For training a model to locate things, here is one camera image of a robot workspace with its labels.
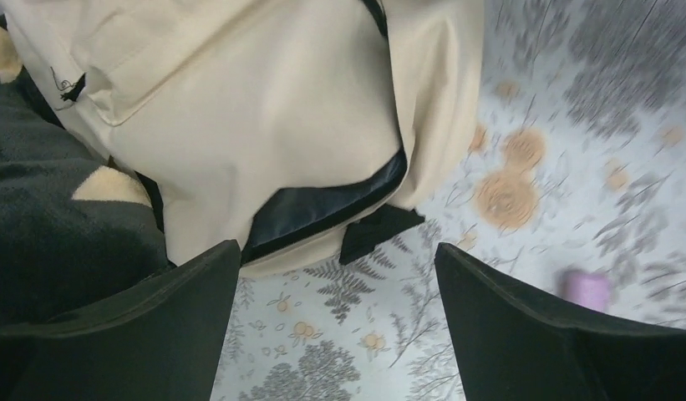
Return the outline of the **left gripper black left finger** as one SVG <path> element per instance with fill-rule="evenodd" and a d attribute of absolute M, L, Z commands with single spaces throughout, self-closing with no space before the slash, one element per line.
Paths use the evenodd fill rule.
<path fill-rule="evenodd" d="M 0 400 L 207 400 L 240 266 L 223 241 L 48 323 L 0 327 Z"/>

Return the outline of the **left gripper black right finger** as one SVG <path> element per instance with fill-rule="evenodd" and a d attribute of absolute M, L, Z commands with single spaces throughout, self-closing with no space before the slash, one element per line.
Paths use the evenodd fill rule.
<path fill-rule="evenodd" d="M 469 400 L 686 400 L 686 330 L 595 312 L 450 243 L 434 267 Z"/>

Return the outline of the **beige canvas student bag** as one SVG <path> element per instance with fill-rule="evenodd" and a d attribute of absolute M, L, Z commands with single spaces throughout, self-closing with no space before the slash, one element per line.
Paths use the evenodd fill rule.
<path fill-rule="evenodd" d="M 3 1 L 63 127 L 153 180 L 176 264 L 224 240 L 256 277 L 411 210 L 468 152 L 482 1 Z"/>

